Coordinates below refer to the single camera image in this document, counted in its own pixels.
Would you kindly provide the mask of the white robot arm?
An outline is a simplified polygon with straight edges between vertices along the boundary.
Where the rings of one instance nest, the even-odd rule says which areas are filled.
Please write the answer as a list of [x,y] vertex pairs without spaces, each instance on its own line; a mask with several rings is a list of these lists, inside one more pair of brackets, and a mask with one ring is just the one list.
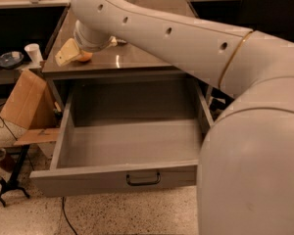
[[71,8],[78,50],[115,36],[233,97],[201,148],[201,235],[294,235],[294,43],[134,0]]

